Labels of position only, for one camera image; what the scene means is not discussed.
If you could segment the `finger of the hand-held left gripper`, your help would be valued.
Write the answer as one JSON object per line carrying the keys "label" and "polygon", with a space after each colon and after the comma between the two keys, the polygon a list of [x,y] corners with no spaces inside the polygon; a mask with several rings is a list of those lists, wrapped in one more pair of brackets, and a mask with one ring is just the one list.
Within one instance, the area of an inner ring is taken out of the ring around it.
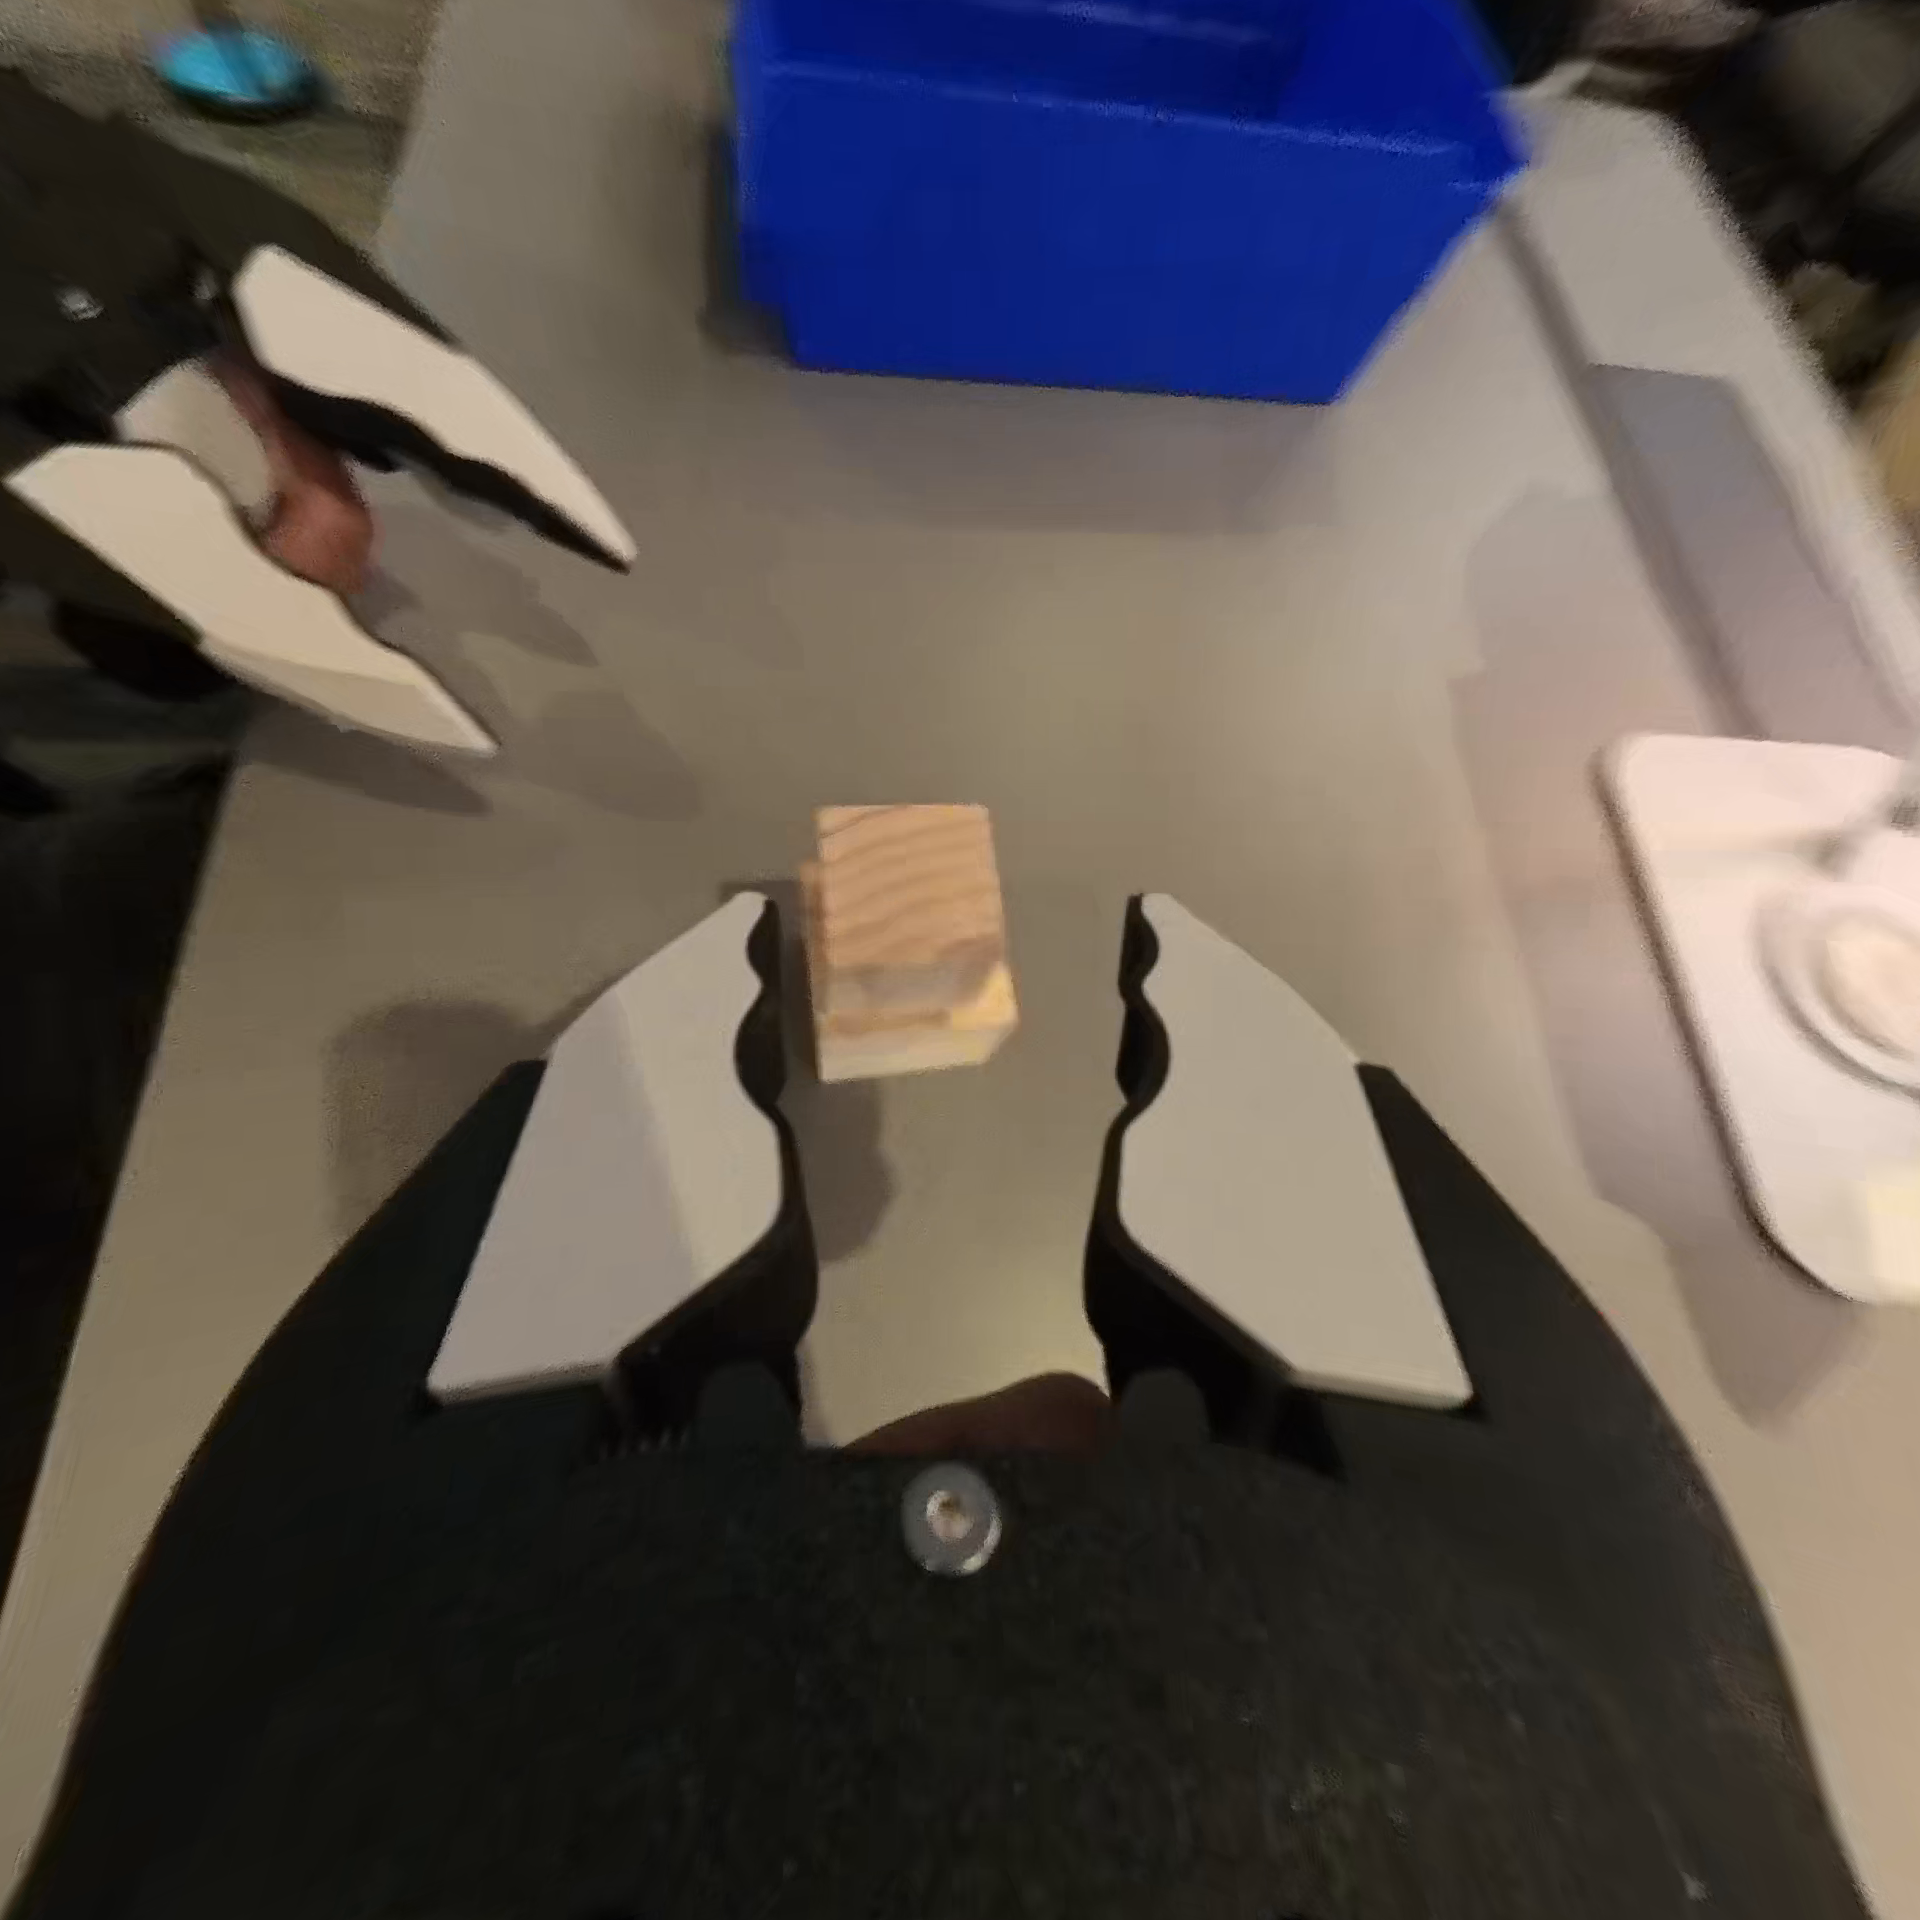
{"label": "finger of the hand-held left gripper", "polygon": [[7,414],[7,575],[340,729],[495,754],[490,729],[372,635],[352,598],[263,550],[267,438],[286,427],[252,371],[203,360],[152,381],[104,438],[55,438]]}
{"label": "finger of the hand-held left gripper", "polygon": [[459,343],[284,246],[248,256],[232,310],[321,438],[375,464],[415,464],[551,544],[634,566],[634,534],[587,471]]}

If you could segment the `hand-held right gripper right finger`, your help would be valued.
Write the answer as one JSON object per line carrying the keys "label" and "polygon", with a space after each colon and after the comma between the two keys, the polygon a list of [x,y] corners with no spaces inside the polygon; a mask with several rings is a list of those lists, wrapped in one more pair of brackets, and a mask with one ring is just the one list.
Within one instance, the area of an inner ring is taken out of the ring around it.
{"label": "hand-held right gripper right finger", "polygon": [[1359,1050],[1170,894],[1127,903],[1119,991],[1083,1261],[1116,1407],[1311,1463],[1331,1401],[1470,1410]]}

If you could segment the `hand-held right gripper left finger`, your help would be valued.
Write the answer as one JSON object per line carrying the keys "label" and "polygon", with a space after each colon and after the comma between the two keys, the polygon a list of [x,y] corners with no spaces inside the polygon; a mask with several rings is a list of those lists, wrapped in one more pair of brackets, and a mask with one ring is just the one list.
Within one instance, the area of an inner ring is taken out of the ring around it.
{"label": "hand-held right gripper left finger", "polygon": [[722,1376],[801,1410],[819,1303],[783,1112],[784,928],[734,894],[554,1037],[425,1386],[447,1407],[598,1385],[641,1437]]}

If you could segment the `large ring-grained wooden cube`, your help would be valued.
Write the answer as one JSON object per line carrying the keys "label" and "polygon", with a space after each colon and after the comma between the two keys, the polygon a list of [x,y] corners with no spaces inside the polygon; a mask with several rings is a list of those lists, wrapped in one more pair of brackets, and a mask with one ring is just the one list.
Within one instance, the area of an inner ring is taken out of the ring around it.
{"label": "large ring-grained wooden cube", "polygon": [[977,990],[903,1015],[830,1015],[820,863],[801,863],[812,1062],[820,1082],[852,1086],[915,1071],[986,1064],[1020,1026],[1018,979],[1000,962]]}

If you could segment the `person's left hand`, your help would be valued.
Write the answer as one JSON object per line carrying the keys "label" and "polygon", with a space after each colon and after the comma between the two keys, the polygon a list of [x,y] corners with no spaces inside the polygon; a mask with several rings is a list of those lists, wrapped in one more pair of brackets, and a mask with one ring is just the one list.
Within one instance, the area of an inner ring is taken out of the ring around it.
{"label": "person's left hand", "polygon": [[296,424],[270,434],[270,504],[254,533],[284,569],[335,591],[356,597],[372,569],[377,526],[348,461]]}

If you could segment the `teal round object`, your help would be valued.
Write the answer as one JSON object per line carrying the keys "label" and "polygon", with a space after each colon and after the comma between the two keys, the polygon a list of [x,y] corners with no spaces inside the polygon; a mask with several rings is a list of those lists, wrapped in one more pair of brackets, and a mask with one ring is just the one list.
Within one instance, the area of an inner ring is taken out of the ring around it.
{"label": "teal round object", "polygon": [[190,27],[152,48],[155,81],[178,104],[232,120],[281,120],[314,111],[326,81],[294,40],[248,22]]}

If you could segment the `white document stand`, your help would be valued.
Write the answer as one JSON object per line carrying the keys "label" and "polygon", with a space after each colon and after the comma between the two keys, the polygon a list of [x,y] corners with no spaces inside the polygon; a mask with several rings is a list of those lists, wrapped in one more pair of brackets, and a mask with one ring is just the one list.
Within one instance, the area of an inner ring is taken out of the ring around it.
{"label": "white document stand", "polygon": [[1916,752],[1636,734],[1601,785],[1750,1214],[1827,1290],[1916,1305]]}

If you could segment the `blue plastic bin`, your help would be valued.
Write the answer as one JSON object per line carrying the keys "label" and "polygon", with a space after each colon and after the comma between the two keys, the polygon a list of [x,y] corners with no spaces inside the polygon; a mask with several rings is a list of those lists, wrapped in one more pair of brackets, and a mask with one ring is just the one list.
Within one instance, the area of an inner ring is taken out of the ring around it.
{"label": "blue plastic bin", "polygon": [[1526,167],[1458,3],[737,3],[730,97],[819,371],[1334,402]]}

